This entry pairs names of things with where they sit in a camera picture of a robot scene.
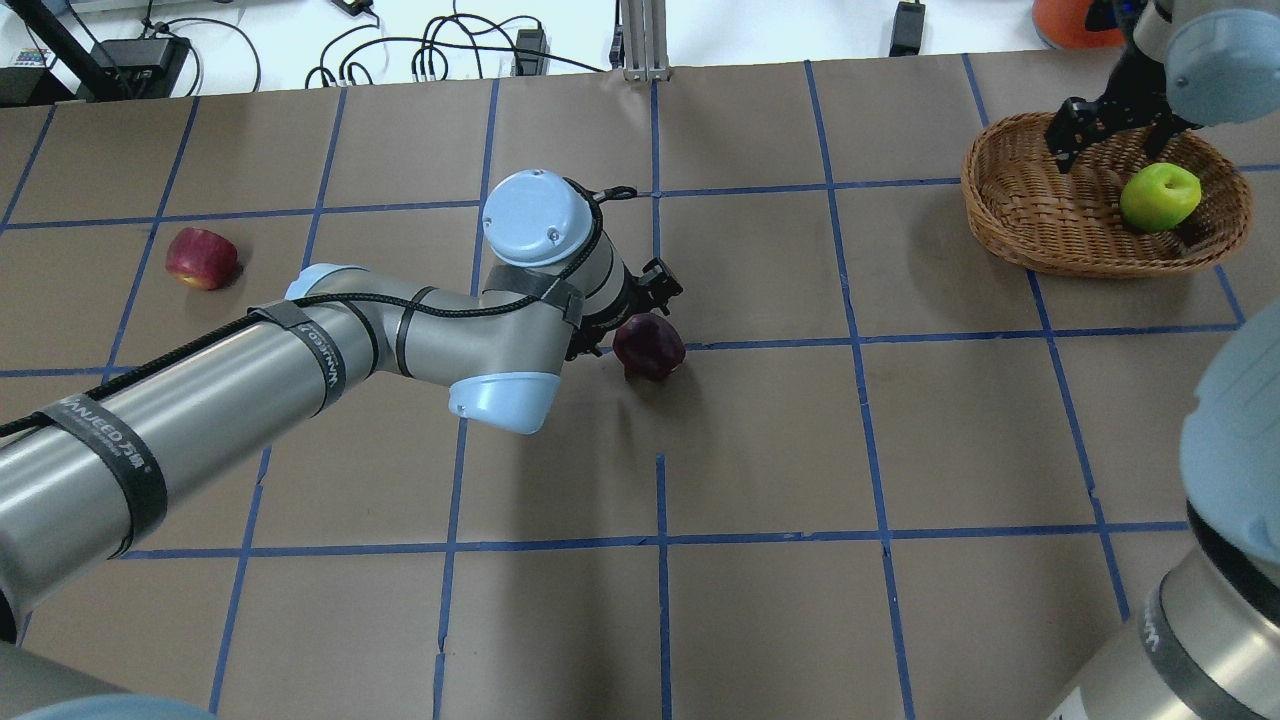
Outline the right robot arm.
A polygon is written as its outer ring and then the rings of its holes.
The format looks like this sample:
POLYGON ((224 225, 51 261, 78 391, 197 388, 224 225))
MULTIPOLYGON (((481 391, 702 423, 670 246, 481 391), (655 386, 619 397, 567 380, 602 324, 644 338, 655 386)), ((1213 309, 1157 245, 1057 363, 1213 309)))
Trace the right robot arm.
MULTIPOLYGON (((1153 156, 1183 131, 1277 109, 1275 1, 1097 1, 1125 50, 1044 140, 1060 170, 1124 129, 1153 156)), ((1222 346, 1181 427, 1194 544, 1069 682, 1051 719, 1275 719, 1279 708, 1279 306, 1222 346)))

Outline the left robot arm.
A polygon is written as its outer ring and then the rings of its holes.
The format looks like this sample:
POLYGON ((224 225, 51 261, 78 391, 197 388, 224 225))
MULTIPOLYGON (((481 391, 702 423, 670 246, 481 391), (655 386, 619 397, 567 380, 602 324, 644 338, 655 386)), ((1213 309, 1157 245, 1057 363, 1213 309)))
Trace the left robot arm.
POLYGON ((206 719, 18 648, 20 619, 379 372, 448 388, 456 416, 538 432, 567 361, 682 292, 659 258, 628 269, 605 232, 603 205, 635 193, 521 170, 483 204, 495 263, 476 296, 314 264, 283 300, 6 424, 3 716, 206 719))

